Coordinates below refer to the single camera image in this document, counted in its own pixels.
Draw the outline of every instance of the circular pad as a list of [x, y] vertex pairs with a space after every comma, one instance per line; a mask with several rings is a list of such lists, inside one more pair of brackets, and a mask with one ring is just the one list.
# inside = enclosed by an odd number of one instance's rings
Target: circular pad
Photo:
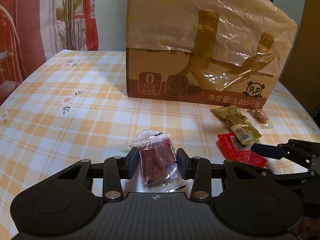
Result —
[[73, 232], [97, 211], [97, 197], [71, 179], [44, 180], [17, 195], [10, 208], [18, 231], [34, 236]]
[[247, 236], [270, 237], [288, 233], [300, 221], [303, 204], [295, 193], [275, 184], [247, 180], [227, 188], [215, 198], [214, 209], [219, 219]]
[[46, 193], [36, 198], [34, 208], [43, 214], [57, 214], [66, 210], [71, 204], [67, 195], [61, 193]]
[[280, 201], [269, 193], [258, 192], [245, 196], [243, 205], [253, 213], [270, 214], [280, 207]]

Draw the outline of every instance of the metal rivet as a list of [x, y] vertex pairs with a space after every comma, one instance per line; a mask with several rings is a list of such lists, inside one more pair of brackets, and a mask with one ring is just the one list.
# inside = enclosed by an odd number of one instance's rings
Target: metal rivet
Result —
[[193, 196], [198, 199], [204, 199], [209, 197], [209, 193], [205, 191], [196, 191], [195, 193], [193, 193]]
[[108, 191], [107, 193], [105, 193], [105, 196], [106, 198], [109, 198], [109, 199], [116, 199], [116, 198], [119, 198], [121, 196], [120, 192], [118, 191]]

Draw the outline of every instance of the flower pattern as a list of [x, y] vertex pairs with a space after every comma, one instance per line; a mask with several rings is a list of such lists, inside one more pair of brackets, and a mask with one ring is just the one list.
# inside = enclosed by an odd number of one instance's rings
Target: flower pattern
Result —
[[81, 62], [82, 60], [74, 60], [73, 58], [68, 60], [67, 63], [61, 65], [62, 68], [68, 68], [68, 67], [77, 67], [78, 64]]
[[3, 121], [3, 125], [6, 125], [6, 123], [8, 122], [8, 116], [9, 116], [9, 112], [8, 111], [4, 111], [2, 114], [0, 114], [0, 121]]
[[75, 101], [75, 99], [76, 99], [75, 96], [67, 95], [60, 100], [60, 104], [62, 104], [63, 106], [67, 106], [67, 105], [70, 105], [71, 103], [73, 103], [73, 101]]
[[154, 136], [155, 134], [158, 134], [158, 133], [160, 133], [158, 130], [150, 130], [150, 129], [144, 130], [137, 135], [137, 139], [141, 141], [146, 140], [146, 139], [149, 139], [150, 136]]
[[65, 114], [66, 112], [69, 112], [69, 110], [71, 109], [71, 107], [69, 106], [71, 103], [73, 103], [73, 101], [76, 100], [76, 96], [81, 95], [83, 92], [83, 90], [78, 90], [78, 92], [75, 93], [75, 95], [67, 95], [64, 96], [61, 100], [60, 100], [60, 104], [63, 105], [64, 107], [62, 108], [62, 113]]

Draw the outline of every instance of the table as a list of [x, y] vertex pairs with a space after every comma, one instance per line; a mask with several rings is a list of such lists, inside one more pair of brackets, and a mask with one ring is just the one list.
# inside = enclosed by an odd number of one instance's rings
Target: table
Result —
[[[222, 163], [217, 135], [228, 130], [210, 112], [217, 107], [128, 98], [124, 52], [61, 51], [0, 107], [0, 239], [17, 233], [10, 204], [18, 193], [80, 159], [99, 163], [125, 156], [131, 142], [148, 130], [168, 130], [175, 148]], [[262, 134], [261, 143], [276, 145], [292, 137], [320, 142], [320, 129], [279, 82], [263, 110], [271, 129], [262, 130], [248, 110], [241, 110]], [[267, 167], [275, 173], [305, 171], [289, 160], [268, 160]], [[220, 182], [213, 181], [217, 195]], [[138, 173], [122, 184], [125, 193], [143, 190]], [[101, 195], [101, 180], [92, 191]]]

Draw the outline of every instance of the yellow snack packet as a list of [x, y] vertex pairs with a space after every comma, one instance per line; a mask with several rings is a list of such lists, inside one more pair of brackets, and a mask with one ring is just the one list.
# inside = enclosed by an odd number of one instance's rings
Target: yellow snack packet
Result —
[[227, 122], [227, 127], [237, 136], [242, 144], [250, 144], [262, 135], [236, 106], [226, 106], [213, 111]]

